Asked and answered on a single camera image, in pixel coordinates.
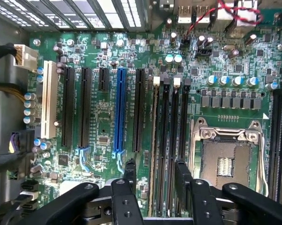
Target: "pci slot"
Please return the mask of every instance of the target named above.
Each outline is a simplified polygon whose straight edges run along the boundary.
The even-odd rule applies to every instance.
[[[164,204],[169,91],[170,91],[170,80],[169,78],[164,78],[161,127],[160,127],[161,135],[160,135],[160,151],[159,151],[159,163],[158,163],[157,203],[156,203],[156,211],[158,217],[162,217],[163,215],[163,204]]]
[[[81,70],[80,108],[78,113],[78,147],[89,145],[90,113],[91,113],[91,83],[92,71],[83,67]]]
[[[108,68],[99,69],[98,90],[108,92],[109,89],[109,70]]]
[[[117,71],[117,89],[114,115],[114,153],[123,153],[126,110],[126,69]]]
[[[41,138],[50,139],[56,136],[54,121],[56,120],[58,74],[55,62],[44,61],[43,78]]]
[[[136,94],[133,124],[132,150],[140,152],[142,147],[143,113],[145,98],[145,69],[136,71]]]
[[[61,145],[70,147],[73,136],[75,70],[67,67],[64,75],[63,103],[62,103],[62,130]]]

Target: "motherboard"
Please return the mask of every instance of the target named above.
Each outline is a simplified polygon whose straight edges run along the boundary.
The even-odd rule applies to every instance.
[[[267,181],[276,183],[268,171],[282,79],[277,12],[262,10],[242,38],[199,26],[185,39],[175,18],[153,33],[32,33],[38,70],[24,121],[35,130],[39,207],[82,182],[104,187],[130,159],[143,217],[184,216],[177,159],[218,189],[238,182],[276,195]]]

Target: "capacitor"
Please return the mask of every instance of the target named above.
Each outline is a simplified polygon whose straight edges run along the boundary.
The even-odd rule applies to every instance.
[[[55,51],[59,55],[63,55],[64,54],[64,51],[60,47],[58,47],[56,45],[53,47],[53,51]]]
[[[203,43],[204,47],[208,47],[213,43],[214,39],[212,37],[208,37]]]
[[[254,42],[257,39],[257,36],[255,34],[251,34],[245,41],[245,45],[250,45],[252,42]]]
[[[24,107],[25,108],[34,108],[36,106],[36,102],[35,101],[25,101],[24,102]]]
[[[57,62],[57,63],[56,63],[56,67],[57,67],[57,68],[64,69],[64,68],[66,67],[66,64],[65,64],[65,63],[62,63],[62,62]]]
[[[68,47],[73,47],[74,44],[75,44],[74,40],[72,40],[72,39],[67,40],[67,46]]]
[[[167,64],[171,64],[173,62],[173,55],[167,55],[166,58],[165,58],[165,62]]]
[[[118,48],[123,48],[124,47],[124,41],[122,39],[117,40],[116,46]]]
[[[36,121],[36,118],[34,116],[25,116],[23,118],[23,122],[25,124],[30,124],[30,123],[34,123]]]
[[[36,114],[36,111],[34,109],[24,109],[25,116],[33,116],[35,114]]]
[[[45,142],[44,139],[42,139],[42,138],[36,138],[36,139],[34,139],[33,144],[34,144],[35,146],[40,146],[41,143],[44,143],[44,142]]]
[[[36,173],[38,171],[41,171],[43,169],[42,165],[41,164],[38,164],[38,165],[35,165],[34,167],[32,167],[30,169],[30,172],[31,173]]]
[[[246,84],[249,86],[249,87],[253,87],[255,85],[257,85],[259,82],[258,78],[256,77],[251,77],[251,78],[248,78],[246,80]]]
[[[170,42],[173,43],[177,39],[177,34],[175,32],[172,32],[170,35]]]
[[[51,147],[51,142],[43,142],[39,147],[41,148],[41,150],[49,149]]]
[[[229,82],[229,77],[228,76],[222,76],[219,79],[219,84],[220,85],[226,85]]]
[[[42,83],[44,81],[44,77],[42,75],[37,76],[37,82]]]
[[[24,95],[24,98],[26,100],[35,100],[37,98],[37,95],[35,93],[26,93]]]
[[[198,47],[201,46],[204,43],[205,39],[206,39],[205,36],[200,35],[197,39],[197,42],[196,42],[197,46]]]
[[[181,62],[182,62],[182,60],[183,60],[183,58],[182,58],[181,55],[176,55],[176,56],[174,57],[174,63],[177,64],[177,65],[180,65]]]
[[[168,18],[166,21],[166,29],[170,29],[172,27],[172,20],[171,18]]]
[[[280,51],[280,52],[282,52],[282,43],[280,43],[280,44],[277,45],[277,50]]]
[[[240,77],[240,76],[237,76],[235,77],[234,79],[232,79],[231,83],[234,85],[234,86],[239,86],[243,83],[243,78]]]
[[[267,83],[265,85],[265,88],[268,90],[268,91],[272,91],[272,90],[275,90],[278,88],[278,84],[276,82],[273,82],[273,83]]]
[[[32,151],[33,153],[38,153],[38,152],[40,152],[40,151],[42,151],[42,150],[41,150],[40,147],[33,147],[31,151]]]
[[[234,49],[227,55],[227,57],[229,59],[233,59],[234,57],[237,57],[238,55],[239,55],[239,50]]]
[[[206,79],[206,83],[208,85],[213,85],[214,83],[216,83],[217,81],[217,77],[214,75],[210,75],[207,79]]]

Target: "blue-topped capacitor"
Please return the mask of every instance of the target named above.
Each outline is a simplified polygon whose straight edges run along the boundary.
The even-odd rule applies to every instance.
[[[228,76],[222,76],[219,79],[219,84],[220,85],[226,85],[229,82],[229,77]]]
[[[257,85],[258,83],[259,83],[259,80],[256,77],[248,78],[247,81],[246,81],[246,84],[249,87],[253,87],[253,86]]]
[[[209,76],[209,77],[206,79],[206,83],[207,83],[208,85],[213,85],[213,84],[216,83],[216,82],[217,82],[217,77],[214,76],[214,75],[211,75],[211,76]]]

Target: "port connector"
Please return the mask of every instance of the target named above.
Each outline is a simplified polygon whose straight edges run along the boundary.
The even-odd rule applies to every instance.
[[[50,139],[56,136],[56,106],[58,74],[56,63],[44,61],[44,81],[42,96],[41,138]]]
[[[14,58],[14,66],[36,71],[38,68],[38,52],[26,45],[15,44],[14,47],[17,50],[16,57]]]

